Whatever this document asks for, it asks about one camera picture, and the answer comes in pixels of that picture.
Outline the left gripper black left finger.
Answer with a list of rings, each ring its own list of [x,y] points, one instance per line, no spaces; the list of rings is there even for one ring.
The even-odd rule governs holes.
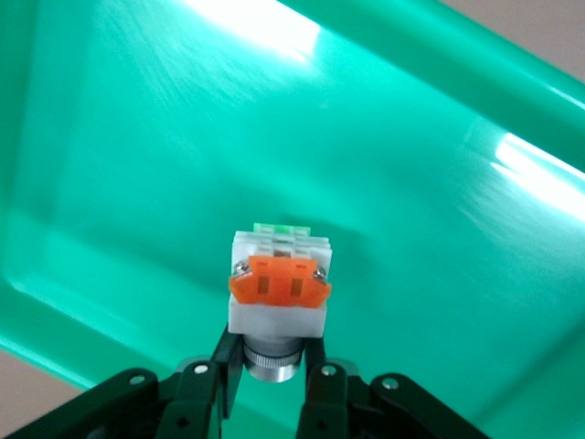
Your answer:
[[[213,354],[160,380],[126,369],[14,431],[10,438],[220,438],[242,373],[242,337],[227,330]]]

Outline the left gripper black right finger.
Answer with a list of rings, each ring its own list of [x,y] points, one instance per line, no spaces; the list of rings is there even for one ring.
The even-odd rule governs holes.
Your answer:
[[[405,375],[366,383],[355,363],[304,341],[305,399],[298,438],[485,438],[486,434]]]

